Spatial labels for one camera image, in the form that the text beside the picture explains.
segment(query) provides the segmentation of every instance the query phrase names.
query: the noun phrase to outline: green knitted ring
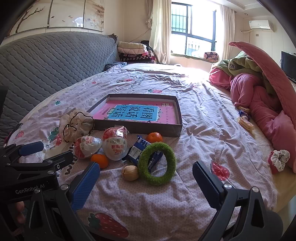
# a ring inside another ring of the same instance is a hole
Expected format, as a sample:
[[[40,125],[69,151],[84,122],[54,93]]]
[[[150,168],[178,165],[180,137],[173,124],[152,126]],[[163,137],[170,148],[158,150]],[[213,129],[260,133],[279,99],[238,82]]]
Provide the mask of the green knitted ring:
[[[163,176],[154,177],[148,172],[148,161],[151,154],[158,150],[162,151],[165,155],[168,167]],[[176,170],[176,157],[172,148],[170,148],[167,144],[163,142],[155,142],[147,146],[144,151],[142,151],[138,162],[138,168],[142,178],[146,179],[146,181],[148,181],[151,185],[159,186],[168,183],[172,179]]]

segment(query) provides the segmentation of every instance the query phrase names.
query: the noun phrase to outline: white curtain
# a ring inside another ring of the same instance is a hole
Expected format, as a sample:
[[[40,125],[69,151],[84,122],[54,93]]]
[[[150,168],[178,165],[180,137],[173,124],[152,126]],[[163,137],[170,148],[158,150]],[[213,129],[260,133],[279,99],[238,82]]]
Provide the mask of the white curtain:
[[[171,3],[171,0],[153,1],[152,30],[149,45],[161,64],[170,63]]]
[[[153,0],[147,0],[147,12],[148,20],[146,21],[147,27],[152,28],[152,17],[153,17]]]
[[[229,59],[229,54],[231,52],[231,46],[228,43],[234,41],[234,10],[229,7],[221,5],[221,16],[224,29],[224,36],[222,40],[222,50],[221,50],[221,59]]]

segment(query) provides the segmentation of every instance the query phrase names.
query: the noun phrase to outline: green blanket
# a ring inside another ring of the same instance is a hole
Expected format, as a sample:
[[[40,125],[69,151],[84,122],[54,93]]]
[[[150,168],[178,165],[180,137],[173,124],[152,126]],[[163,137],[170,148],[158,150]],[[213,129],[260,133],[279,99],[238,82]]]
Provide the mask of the green blanket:
[[[219,61],[213,67],[223,70],[229,76],[248,73],[262,78],[261,68],[243,51],[233,59]]]

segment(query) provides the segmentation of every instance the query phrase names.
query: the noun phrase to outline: window sill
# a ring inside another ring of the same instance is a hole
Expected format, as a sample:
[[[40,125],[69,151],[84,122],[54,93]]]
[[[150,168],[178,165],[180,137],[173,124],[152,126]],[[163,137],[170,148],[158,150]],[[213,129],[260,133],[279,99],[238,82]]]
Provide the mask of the window sill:
[[[176,56],[176,57],[185,57],[185,58],[191,58],[191,59],[196,59],[196,60],[201,60],[201,61],[205,61],[211,64],[214,64],[214,62],[208,61],[204,58],[197,58],[197,57],[193,57],[193,56],[189,56],[189,55],[185,55],[185,54],[177,54],[177,53],[171,53],[172,56]]]

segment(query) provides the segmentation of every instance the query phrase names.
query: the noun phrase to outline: red and white packaged food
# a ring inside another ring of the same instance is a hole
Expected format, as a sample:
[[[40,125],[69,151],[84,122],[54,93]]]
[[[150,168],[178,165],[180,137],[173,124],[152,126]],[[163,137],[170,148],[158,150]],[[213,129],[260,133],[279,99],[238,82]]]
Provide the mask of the red and white packaged food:
[[[83,136],[76,140],[74,153],[78,158],[87,158],[95,154],[102,146],[100,138]]]
[[[102,145],[109,159],[118,161],[126,156],[128,145],[126,136],[128,133],[128,130],[124,126],[115,126],[103,133]]]

